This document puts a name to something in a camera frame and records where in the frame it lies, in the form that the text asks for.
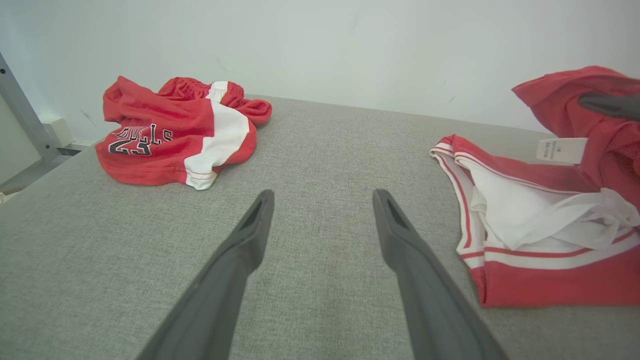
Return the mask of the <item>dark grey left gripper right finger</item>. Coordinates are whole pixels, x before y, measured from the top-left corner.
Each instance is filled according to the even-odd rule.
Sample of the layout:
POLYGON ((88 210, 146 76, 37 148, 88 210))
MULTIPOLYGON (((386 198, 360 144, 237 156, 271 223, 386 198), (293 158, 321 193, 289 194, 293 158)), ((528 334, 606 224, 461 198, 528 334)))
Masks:
POLYGON ((376 189, 372 206, 382 257, 397 277, 414 358, 507 359, 393 196, 376 189))

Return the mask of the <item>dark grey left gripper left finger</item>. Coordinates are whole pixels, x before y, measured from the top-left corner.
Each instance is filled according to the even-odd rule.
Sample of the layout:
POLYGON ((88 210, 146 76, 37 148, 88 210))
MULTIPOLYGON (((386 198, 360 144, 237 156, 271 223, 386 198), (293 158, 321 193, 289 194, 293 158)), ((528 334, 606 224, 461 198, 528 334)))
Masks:
POLYGON ((138 355, 140 360, 226 360, 249 276, 260 267, 275 194, 261 191, 138 355))

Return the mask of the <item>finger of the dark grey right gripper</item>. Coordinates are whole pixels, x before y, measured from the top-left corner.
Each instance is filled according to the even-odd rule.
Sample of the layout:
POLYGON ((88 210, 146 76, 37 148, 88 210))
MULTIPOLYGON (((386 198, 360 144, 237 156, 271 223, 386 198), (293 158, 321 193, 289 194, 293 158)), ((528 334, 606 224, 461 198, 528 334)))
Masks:
POLYGON ((627 121, 640 121, 640 96, 619 96, 586 93, 578 98, 578 104, 604 116, 627 121))

